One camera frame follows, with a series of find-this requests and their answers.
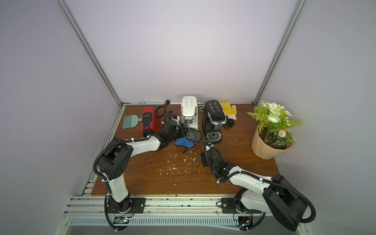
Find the grey blue microfiber cloth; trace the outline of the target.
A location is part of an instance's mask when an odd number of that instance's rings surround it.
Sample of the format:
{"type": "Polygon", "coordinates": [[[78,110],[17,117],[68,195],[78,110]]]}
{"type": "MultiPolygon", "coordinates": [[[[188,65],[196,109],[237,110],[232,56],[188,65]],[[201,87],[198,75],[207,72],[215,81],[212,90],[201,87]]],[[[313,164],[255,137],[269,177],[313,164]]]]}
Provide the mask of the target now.
{"type": "Polygon", "coordinates": [[[184,147],[183,154],[186,154],[189,149],[193,148],[201,140],[202,134],[198,130],[189,127],[188,138],[186,139],[181,136],[181,138],[175,141],[175,145],[184,147]]]}

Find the white coffee machine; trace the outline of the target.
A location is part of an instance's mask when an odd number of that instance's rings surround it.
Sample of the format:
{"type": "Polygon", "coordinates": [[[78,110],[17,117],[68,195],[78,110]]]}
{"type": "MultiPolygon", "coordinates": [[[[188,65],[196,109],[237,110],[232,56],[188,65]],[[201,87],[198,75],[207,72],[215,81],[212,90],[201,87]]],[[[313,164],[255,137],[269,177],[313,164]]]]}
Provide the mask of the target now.
{"type": "Polygon", "coordinates": [[[181,121],[189,128],[198,130],[198,105],[195,96],[185,96],[181,102],[181,121]]]}

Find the red coffee machine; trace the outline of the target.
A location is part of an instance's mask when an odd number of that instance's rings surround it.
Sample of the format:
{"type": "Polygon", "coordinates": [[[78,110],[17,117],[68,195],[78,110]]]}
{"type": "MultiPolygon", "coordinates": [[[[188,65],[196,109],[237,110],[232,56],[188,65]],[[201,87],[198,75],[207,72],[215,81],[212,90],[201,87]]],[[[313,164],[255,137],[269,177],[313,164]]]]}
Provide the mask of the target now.
{"type": "Polygon", "coordinates": [[[156,134],[160,131],[162,123],[152,107],[143,108],[142,134],[144,137],[156,134]]]}

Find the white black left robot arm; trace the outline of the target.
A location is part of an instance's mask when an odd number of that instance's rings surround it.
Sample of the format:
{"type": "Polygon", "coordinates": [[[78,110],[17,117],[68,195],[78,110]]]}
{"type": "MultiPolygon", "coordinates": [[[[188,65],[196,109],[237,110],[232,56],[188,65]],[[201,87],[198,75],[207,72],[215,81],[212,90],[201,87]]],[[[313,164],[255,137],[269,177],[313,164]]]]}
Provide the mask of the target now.
{"type": "Polygon", "coordinates": [[[161,129],[147,133],[138,139],[113,138],[99,153],[93,163],[93,172],[105,183],[108,194],[104,199],[104,211],[108,213],[127,213],[132,206],[130,193],[126,187],[124,173],[132,157],[139,154],[159,151],[186,136],[189,127],[178,124],[168,115],[161,129]]]}

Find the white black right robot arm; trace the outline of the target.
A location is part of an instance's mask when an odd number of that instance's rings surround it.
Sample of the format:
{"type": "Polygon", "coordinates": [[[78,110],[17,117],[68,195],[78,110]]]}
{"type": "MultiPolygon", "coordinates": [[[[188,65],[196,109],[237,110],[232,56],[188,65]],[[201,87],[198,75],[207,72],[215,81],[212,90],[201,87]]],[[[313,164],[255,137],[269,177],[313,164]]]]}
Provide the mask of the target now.
{"type": "Polygon", "coordinates": [[[313,203],[296,190],[283,176],[262,176],[224,161],[221,153],[210,141],[204,141],[201,154],[204,167],[208,167],[217,183],[241,187],[234,197],[239,212],[258,210],[271,214],[286,229],[296,231],[301,223],[311,223],[317,216],[313,203]]]}

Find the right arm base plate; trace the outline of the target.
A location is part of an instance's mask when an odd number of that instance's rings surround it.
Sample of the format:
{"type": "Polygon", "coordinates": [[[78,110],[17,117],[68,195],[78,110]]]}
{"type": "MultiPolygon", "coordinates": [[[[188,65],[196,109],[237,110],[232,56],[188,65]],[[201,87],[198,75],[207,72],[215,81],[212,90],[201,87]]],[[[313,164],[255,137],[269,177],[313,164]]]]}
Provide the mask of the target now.
{"type": "Polygon", "coordinates": [[[234,198],[221,198],[217,205],[221,208],[223,214],[245,214],[250,212],[239,200],[234,198]]]}

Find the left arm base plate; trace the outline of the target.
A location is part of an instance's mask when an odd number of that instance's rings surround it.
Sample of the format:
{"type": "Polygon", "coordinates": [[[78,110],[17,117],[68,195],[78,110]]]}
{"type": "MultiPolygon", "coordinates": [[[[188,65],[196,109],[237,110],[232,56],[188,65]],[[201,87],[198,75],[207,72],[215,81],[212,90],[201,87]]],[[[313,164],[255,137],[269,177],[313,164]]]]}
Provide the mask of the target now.
{"type": "Polygon", "coordinates": [[[145,198],[125,198],[121,202],[116,202],[111,196],[106,199],[105,208],[108,213],[143,213],[146,205],[145,198]]]}

